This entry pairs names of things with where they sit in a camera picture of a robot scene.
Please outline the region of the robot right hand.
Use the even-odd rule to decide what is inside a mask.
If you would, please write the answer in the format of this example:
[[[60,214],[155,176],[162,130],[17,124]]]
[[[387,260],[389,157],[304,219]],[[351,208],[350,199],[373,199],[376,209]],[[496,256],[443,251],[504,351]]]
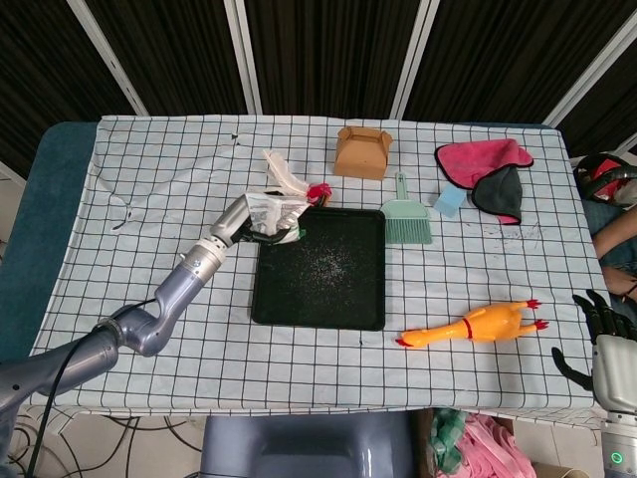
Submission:
[[[614,413],[636,412],[636,324],[614,311],[592,289],[573,302],[583,312],[590,341],[593,362],[591,373],[580,372],[566,363],[562,350],[553,348],[551,355],[559,372],[586,391],[593,393],[597,403]]]

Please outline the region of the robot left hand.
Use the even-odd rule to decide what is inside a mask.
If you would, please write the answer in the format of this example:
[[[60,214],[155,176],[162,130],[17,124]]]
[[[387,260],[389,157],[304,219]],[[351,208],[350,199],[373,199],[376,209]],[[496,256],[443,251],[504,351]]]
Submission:
[[[300,218],[308,205],[292,196],[246,193],[210,226],[208,240],[225,248],[239,242],[285,244],[301,237]]]

